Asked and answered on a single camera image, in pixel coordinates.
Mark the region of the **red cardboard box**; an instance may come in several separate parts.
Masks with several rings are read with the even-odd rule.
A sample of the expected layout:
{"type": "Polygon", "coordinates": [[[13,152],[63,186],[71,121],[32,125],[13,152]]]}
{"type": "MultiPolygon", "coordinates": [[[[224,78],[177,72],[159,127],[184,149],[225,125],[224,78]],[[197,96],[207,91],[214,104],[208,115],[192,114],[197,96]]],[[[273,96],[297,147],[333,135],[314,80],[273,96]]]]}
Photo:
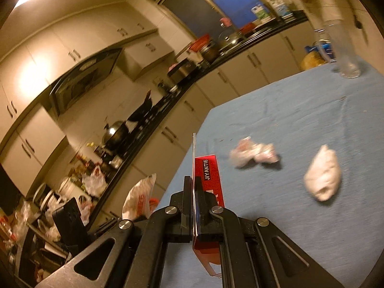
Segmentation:
{"type": "Polygon", "coordinates": [[[219,168],[215,155],[196,156],[195,133],[192,134],[192,158],[193,251],[210,276],[221,278],[221,272],[214,269],[215,265],[219,266],[221,264],[219,243],[217,241],[207,240],[208,224],[211,221],[211,208],[225,206],[219,168]],[[200,235],[195,235],[194,220],[194,187],[197,176],[201,177],[207,206],[206,224],[200,235]]]}

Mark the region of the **white red snack bag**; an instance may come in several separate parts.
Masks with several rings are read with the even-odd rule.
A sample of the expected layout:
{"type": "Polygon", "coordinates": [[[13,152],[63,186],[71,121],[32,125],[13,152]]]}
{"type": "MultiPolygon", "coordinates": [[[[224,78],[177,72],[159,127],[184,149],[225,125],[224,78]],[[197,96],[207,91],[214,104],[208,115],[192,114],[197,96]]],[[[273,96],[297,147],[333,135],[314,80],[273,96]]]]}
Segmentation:
{"type": "Polygon", "coordinates": [[[122,218],[131,221],[138,218],[149,218],[149,200],[152,197],[156,174],[149,175],[135,184],[128,195],[122,207],[122,218]]]}

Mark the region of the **black kitchen countertop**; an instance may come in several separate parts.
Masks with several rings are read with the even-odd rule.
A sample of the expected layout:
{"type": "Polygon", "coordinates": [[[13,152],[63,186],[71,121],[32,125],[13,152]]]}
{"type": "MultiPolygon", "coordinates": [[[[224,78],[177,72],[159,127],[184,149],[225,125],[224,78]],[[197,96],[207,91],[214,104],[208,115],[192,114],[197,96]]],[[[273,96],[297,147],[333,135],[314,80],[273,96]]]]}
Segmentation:
{"type": "Polygon", "coordinates": [[[207,68],[195,70],[180,92],[163,97],[149,122],[136,131],[119,170],[90,215],[94,223],[107,202],[118,196],[127,175],[157,174],[156,190],[166,190],[209,111],[221,104],[299,73],[304,49],[299,42],[312,27],[303,11],[242,42],[207,68]]]}

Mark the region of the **kitchen window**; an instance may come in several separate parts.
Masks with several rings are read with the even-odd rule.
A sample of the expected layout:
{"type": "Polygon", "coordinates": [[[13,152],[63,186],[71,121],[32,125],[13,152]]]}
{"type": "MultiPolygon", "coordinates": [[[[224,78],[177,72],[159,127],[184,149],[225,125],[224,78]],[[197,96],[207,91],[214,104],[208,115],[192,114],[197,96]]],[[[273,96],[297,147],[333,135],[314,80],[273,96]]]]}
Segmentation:
{"type": "Polygon", "coordinates": [[[152,0],[180,22],[193,36],[209,34],[217,39],[229,19],[237,30],[259,19],[257,12],[271,15],[263,0],[152,0]]]}

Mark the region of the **red plastic basket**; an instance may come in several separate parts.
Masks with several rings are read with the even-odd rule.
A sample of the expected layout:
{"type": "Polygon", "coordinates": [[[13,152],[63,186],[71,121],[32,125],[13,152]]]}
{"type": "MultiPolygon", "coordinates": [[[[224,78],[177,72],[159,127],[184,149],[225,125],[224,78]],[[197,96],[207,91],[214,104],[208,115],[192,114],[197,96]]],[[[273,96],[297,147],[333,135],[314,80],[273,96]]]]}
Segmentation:
{"type": "Polygon", "coordinates": [[[149,200],[150,215],[153,214],[153,212],[156,210],[158,205],[159,205],[159,200],[157,198],[150,198],[149,200]]]}

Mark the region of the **crumpled pinkish wrapper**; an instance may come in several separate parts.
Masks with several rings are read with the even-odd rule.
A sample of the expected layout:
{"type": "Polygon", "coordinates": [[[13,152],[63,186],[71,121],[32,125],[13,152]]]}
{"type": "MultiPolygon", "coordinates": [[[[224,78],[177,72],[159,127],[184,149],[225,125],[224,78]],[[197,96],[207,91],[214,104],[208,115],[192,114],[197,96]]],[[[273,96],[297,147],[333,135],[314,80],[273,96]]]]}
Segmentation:
{"type": "Polygon", "coordinates": [[[255,163],[274,164],[279,162],[279,156],[272,143],[255,143],[251,137],[246,137],[230,151],[230,162],[237,168],[242,168],[251,161],[255,163]]]}

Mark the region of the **white plastic bag on counter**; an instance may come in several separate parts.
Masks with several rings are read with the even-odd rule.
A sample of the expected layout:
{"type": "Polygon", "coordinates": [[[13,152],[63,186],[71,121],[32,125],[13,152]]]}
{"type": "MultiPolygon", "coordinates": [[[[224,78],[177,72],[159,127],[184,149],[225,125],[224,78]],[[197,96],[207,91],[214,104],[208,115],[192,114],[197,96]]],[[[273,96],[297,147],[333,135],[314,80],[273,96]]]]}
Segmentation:
{"type": "Polygon", "coordinates": [[[91,175],[83,176],[82,183],[87,193],[96,198],[101,197],[107,189],[107,182],[99,165],[94,168],[91,175]]]}

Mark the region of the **black frying pan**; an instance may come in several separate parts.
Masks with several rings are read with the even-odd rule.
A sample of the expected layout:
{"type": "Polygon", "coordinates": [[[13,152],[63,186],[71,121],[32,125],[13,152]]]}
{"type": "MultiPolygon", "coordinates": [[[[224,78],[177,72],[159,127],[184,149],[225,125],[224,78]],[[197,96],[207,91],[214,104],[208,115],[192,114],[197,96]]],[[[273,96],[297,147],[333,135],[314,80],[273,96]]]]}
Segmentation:
{"type": "Polygon", "coordinates": [[[146,93],[144,102],[127,118],[127,122],[140,123],[145,120],[145,116],[150,112],[153,106],[151,93],[151,90],[146,93]]]}

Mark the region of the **steel wok with lid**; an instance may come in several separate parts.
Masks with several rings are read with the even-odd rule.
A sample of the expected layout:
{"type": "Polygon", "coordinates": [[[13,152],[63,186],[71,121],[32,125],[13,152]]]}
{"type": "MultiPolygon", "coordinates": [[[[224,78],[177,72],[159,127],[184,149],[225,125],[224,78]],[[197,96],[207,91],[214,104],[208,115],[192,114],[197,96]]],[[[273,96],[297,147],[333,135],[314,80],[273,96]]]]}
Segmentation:
{"type": "Polygon", "coordinates": [[[109,151],[117,151],[130,136],[126,121],[118,120],[114,124],[105,124],[105,133],[102,137],[103,147],[109,151]]]}

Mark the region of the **crumpled white tissue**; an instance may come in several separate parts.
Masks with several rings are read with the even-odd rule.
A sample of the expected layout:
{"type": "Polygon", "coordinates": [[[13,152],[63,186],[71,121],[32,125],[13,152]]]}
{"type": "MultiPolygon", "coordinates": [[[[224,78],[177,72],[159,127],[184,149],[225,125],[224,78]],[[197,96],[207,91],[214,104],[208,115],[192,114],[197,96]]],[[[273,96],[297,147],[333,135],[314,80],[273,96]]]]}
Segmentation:
{"type": "Polygon", "coordinates": [[[324,144],[313,158],[303,179],[308,193],[319,202],[326,202],[336,194],[341,177],[336,151],[324,144]]]}

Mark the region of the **steel rice cooker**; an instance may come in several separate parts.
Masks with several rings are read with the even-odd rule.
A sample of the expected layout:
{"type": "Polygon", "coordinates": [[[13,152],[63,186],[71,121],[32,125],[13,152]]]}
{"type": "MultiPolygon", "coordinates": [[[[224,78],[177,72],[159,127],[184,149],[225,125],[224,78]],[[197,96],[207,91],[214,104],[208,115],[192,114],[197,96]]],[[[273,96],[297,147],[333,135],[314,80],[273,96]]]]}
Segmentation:
{"type": "Polygon", "coordinates": [[[194,72],[198,66],[195,62],[190,59],[184,59],[181,62],[171,66],[167,76],[174,83],[178,84],[183,81],[186,77],[189,76],[192,72],[194,72]]]}

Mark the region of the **red colander bowl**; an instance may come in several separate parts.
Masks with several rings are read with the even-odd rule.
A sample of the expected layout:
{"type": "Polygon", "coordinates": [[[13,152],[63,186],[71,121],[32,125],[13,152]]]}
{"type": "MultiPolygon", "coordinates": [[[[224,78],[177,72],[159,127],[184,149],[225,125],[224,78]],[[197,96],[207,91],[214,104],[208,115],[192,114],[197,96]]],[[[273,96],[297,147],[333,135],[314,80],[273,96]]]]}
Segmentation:
{"type": "Polygon", "coordinates": [[[211,40],[211,37],[209,34],[205,34],[201,36],[200,38],[196,39],[194,42],[191,43],[191,46],[189,46],[189,49],[191,51],[194,51],[195,53],[199,52],[206,44],[208,44],[211,40]]]}

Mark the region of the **range hood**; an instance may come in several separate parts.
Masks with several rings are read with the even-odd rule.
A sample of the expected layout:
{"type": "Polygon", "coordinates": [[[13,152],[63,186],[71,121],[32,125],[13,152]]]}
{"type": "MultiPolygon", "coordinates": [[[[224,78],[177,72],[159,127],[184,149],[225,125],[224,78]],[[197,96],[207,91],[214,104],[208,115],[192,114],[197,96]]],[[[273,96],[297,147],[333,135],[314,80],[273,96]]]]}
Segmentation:
{"type": "Polygon", "coordinates": [[[121,51],[122,48],[102,51],[60,77],[49,93],[56,115],[64,114],[79,98],[107,78],[121,51]]]}

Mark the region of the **glass pitcher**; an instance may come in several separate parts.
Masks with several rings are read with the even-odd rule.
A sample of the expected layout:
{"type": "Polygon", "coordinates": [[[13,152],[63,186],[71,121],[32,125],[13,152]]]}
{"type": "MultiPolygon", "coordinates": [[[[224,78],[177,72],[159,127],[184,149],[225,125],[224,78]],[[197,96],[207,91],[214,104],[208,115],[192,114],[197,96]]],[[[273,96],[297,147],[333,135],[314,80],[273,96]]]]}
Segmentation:
{"type": "Polygon", "coordinates": [[[341,19],[326,21],[314,33],[320,55],[326,62],[335,64],[342,77],[355,79],[361,75],[354,46],[341,19]]]}

